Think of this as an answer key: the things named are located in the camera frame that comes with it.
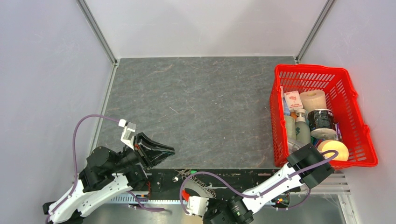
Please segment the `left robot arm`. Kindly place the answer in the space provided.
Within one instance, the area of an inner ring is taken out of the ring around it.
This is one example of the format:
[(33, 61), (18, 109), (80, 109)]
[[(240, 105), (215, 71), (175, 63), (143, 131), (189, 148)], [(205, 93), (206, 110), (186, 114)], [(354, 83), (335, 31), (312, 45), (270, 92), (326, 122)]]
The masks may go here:
[(108, 200), (127, 191), (142, 191), (147, 171), (175, 154), (173, 147), (155, 142), (144, 133), (127, 140), (121, 151), (97, 147), (87, 157), (71, 190), (56, 202), (43, 205), (48, 224), (81, 224)]

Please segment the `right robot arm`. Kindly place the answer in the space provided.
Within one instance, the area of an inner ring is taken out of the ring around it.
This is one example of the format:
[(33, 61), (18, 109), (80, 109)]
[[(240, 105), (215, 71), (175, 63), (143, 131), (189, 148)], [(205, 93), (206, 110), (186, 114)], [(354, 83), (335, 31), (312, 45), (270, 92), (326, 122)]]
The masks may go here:
[(311, 143), (287, 157), (287, 163), (266, 181), (236, 193), (228, 200), (211, 199), (203, 215), (205, 224), (249, 224), (253, 215), (277, 196), (306, 185), (312, 189), (335, 169), (330, 161), (338, 156), (336, 150), (319, 152)]

